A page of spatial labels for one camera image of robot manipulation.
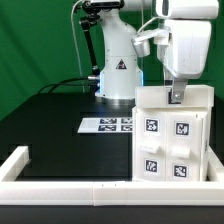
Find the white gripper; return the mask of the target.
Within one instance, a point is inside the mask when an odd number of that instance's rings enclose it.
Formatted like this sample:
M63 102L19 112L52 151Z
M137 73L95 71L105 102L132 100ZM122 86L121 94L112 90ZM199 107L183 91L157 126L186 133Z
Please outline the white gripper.
M157 58L175 77L171 102L181 103L188 81L198 79L204 70L211 37L211 23L199 20L165 20L165 45L157 46Z

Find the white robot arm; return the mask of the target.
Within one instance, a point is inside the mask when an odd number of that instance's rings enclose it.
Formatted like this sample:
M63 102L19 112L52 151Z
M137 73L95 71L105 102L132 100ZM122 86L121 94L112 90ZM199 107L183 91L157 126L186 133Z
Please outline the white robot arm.
M149 41L157 45L164 79L171 82L171 101L179 103L190 79L201 77L211 37L212 19L218 16L218 0L90 0L99 12L104 35L105 65L96 96L103 100L132 101L143 85L137 59L150 54ZM159 22L135 29L119 12L151 9Z

